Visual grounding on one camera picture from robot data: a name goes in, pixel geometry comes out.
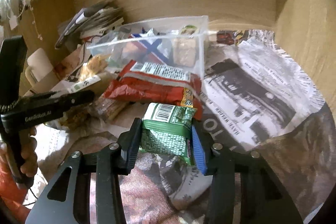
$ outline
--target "silver screw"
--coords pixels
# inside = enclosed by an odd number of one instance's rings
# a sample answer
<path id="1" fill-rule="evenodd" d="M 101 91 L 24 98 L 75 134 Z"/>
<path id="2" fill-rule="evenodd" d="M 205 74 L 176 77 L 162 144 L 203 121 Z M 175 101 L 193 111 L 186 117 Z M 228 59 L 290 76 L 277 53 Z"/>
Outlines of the silver screw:
<path id="1" fill-rule="evenodd" d="M 111 150 L 116 150 L 116 149 L 119 148 L 119 144 L 117 144 L 117 143 L 111 143 L 111 144 L 109 145 L 109 148 L 110 148 Z"/>
<path id="2" fill-rule="evenodd" d="M 72 153 L 71 156 L 72 156 L 73 158 L 78 158 L 80 155 L 81 155 L 81 153 L 80 153 L 79 151 L 75 151 L 75 152 Z"/>
<path id="3" fill-rule="evenodd" d="M 252 151 L 252 152 L 251 152 L 251 156 L 252 156 L 252 158 L 257 159 L 257 158 L 260 157 L 260 154 L 259 154 L 257 151 Z"/>
<path id="4" fill-rule="evenodd" d="M 212 145 L 212 147 L 215 149 L 215 150 L 221 150 L 223 148 L 222 144 L 221 143 L 214 143 Z"/>

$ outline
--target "newspaper print tablecloth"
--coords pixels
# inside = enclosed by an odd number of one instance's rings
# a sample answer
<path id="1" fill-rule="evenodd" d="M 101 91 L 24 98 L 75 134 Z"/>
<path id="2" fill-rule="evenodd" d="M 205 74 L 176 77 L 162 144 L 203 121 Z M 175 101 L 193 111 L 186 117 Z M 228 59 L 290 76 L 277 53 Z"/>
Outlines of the newspaper print tablecloth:
<path id="1" fill-rule="evenodd" d="M 305 219 L 336 182 L 335 124 L 310 78 L 274 44 L 273 37 L 271 31 L 226 31 L 223 44 L 210 45 L 202 125 L 231 150 L 244 152 L 257 146 Z M 134 116 L 141 117 L 145 110 L 146 106 L 130 105 L 113 126 L 129 128 Z M 120 134 L 110 132 L 82 138 L 79 134 L 64 157 L 75 150 L 90 153 L 103 148 Z M 47 158 L 55 165 L 54 157 Z M 46 160 L 43 173 L 48 173 Z M 139 153 L 131 174 L 120 176 L 127 223 L 202 223 L 211 179 L 176 156 Z M 96 223 L 94 188 L 92 175 L 91 223 Z M 239 223 L 239 210 L 237 196 L 234 223 Z"/>

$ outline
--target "plastic storage bin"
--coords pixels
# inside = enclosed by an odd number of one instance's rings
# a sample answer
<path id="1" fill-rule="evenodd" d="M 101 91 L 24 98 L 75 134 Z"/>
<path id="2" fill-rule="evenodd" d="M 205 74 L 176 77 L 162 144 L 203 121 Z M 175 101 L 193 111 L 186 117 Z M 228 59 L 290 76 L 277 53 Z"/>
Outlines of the plastic storage bin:
<path id="1" fill-rule="evenodd" d="M 186 26 L 195 26 L 193 34 L 184 34 Z M 153 28 L 151 36 L 147 32 Z M 87 48 L 92 55 L 111 55 L 113 65 L 125 66 L 130 60 L 166 64 L 204 76 L 204 38 L 208 16 L 157 18 L 123 25 L 128 39 L 111 41 L 107 34 Z"/>

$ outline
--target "blue gripper pad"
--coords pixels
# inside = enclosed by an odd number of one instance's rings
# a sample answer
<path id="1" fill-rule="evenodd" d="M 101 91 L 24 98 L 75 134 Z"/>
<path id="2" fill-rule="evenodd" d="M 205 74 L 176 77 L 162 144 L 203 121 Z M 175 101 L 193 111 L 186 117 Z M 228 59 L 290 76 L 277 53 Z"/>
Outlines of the blue gripper pad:
<path id="1" fill-rule="evenodd" d="M 198 134 L 196 132 L 194 125 L 192 125 L 191 131 L 192 131 L 192 143 L 193 143 L 194 159 L 196 162 L 196 166 L 198 170 L 200 170 L 200 172 L 203 175 L 205 175 L 208 170 L 208 167 L 205 161 L 205 151 L 201 145 L 200 139 L 198 137 Z"/>

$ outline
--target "red snack package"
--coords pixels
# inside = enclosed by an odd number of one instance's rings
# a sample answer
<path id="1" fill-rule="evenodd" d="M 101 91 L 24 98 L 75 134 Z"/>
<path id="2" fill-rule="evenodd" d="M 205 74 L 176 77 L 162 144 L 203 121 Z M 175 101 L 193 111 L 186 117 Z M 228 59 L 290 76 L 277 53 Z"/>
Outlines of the red snack package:
<path id="1" fill-rule="evenodd" d="M 104 92 L 114 100 L 161 103 L 197 109 L 194 118 L 202 118 L 199 100 L 202 82 L 193 73 L 167 65 L 131 60 Z"/>

